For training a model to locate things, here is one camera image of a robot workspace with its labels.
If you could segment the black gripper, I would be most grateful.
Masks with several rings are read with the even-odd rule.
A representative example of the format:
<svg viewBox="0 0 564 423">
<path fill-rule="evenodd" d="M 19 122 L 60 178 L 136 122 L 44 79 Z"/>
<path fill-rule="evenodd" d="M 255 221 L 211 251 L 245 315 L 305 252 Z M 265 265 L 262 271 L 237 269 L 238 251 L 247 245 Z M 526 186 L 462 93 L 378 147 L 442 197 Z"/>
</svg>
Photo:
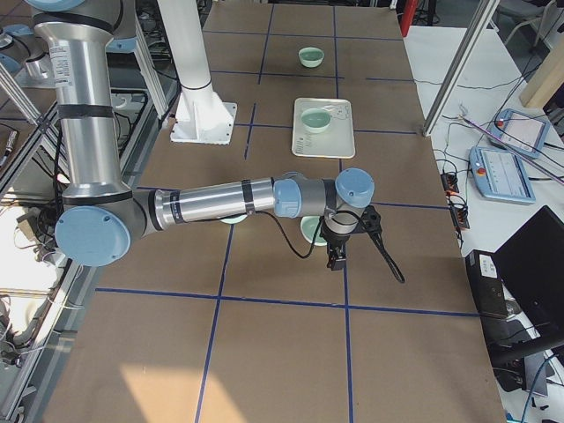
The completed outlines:
<svg viewBox="0 0 564 423">
<path fill-rule="evenodd" d="M 346 254 L 342 248 L 356 228 L 356 218 L 347 213 L 328 215 L 323 218 L 322 227 L 323 237 L 330 245 L 327 247 L 326 267 L 333 268 L 334 271 L 342 271 L 346 265 Z"/>
</svg>

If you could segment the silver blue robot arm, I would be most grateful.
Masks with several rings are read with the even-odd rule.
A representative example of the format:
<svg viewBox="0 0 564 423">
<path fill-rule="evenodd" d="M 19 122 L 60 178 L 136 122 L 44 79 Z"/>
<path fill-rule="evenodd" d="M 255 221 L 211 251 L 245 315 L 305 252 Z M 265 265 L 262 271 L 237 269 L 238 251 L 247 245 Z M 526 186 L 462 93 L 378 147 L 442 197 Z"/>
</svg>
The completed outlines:
<svg viewBox="0 0 564 423">
<path fill-rule="evenodd" d="M 172 225 L 263 213 L 317 216 L 329 266 L 340 267 L 343 247 L 364 227 L 375 191 L 366 171 L 348 168 L 335 179 L 288 173 L 197 189 L 135 191 L 122 178 L 107 61 L 113 39 L 133 32 L 135 5 L 34 1 L 32 8 L 34 29 L 49 47 L 69 166 L 55 229 L 68 258 L 101 267 L 121 259 L 133 241 Z"/>
</svg>

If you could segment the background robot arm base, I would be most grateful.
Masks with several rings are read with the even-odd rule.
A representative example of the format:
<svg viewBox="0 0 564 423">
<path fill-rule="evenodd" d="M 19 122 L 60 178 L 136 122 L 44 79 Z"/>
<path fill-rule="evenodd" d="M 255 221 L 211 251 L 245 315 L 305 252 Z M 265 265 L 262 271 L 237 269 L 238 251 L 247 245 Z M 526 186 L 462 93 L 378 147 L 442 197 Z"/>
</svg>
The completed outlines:
<svg viewBox="0 0 564 423">
<path fill-rule="evenodd" d="M 1 27 L 1 64 L 22 87 L 55 88 L 49 54 L 29 26 Z"/>
</svg>

